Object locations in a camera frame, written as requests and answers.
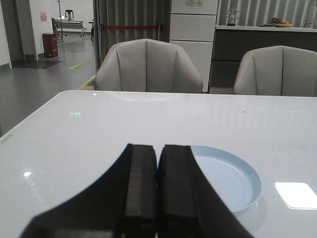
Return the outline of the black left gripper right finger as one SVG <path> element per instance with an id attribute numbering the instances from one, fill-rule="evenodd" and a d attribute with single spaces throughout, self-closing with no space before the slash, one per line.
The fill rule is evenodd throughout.
<path id="1" fill-rule="evenodd" d="M 160 238 L 252 237 L 208 182 L 190 146 L 164 146 L 158 195 Z"/>

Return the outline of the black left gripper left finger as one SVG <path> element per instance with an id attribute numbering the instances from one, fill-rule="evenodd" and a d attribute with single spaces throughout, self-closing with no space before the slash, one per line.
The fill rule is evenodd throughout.
<path id="1" fill-rule="evenodd" d="M 35 216 L 23 238 L 154 238 L 157 159 L 152 146 L 127 144 L 85 190 Z"/>

